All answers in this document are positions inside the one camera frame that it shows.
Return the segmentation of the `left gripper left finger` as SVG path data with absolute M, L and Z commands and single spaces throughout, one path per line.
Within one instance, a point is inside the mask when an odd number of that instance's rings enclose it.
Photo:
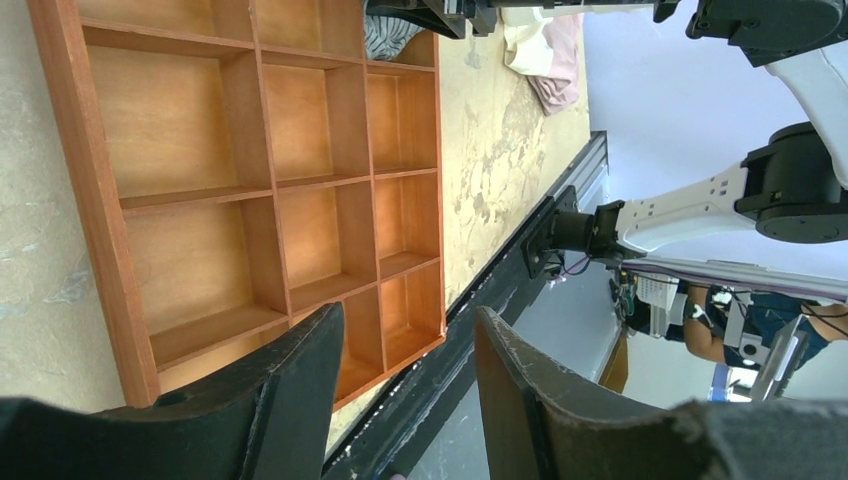
M 1 401 L 5 479 L 318 479 L 345 338 L 327 304 L 145 408 L 83 414 Z

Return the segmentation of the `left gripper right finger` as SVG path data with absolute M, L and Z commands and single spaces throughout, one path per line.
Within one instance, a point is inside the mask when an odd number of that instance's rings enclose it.
M 587 380 L 488 307 L 474 353 L 494 479 L 843 479 L 843 401 L 656 408 Z

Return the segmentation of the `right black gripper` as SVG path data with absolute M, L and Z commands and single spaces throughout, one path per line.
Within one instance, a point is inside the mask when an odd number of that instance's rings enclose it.
M 371 0 L 365 13 L 408 21 L 449 39 L 487 36 L 497 23 L 497 1 L 488 0 Z

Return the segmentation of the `grey striped underwear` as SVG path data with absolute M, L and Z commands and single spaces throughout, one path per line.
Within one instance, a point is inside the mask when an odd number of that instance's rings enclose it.
M 368 60 L 392 61 L 423 28 L 385 16 L 364 16 L 364 46 Z

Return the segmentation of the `orange compartment tray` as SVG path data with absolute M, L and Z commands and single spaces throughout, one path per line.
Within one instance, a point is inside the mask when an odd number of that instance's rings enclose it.
M 343 407 L 446 338 L 438 39 L 359 1 L 27 5 L 125 402 L 329 303 Z

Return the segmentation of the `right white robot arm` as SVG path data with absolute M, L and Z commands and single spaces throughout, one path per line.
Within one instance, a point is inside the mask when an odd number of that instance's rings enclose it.
M 804 120 L 739 51 L 686 37 L 695 7 L 659 24 L 646 10 L 587 14 L 579 98 L 551 117 L 505 65 L 501 32 L 438 39 L 449 290 L 483 269 L 594 131 L 608 138 L 608 198 L 639 199 L 719 173 Z

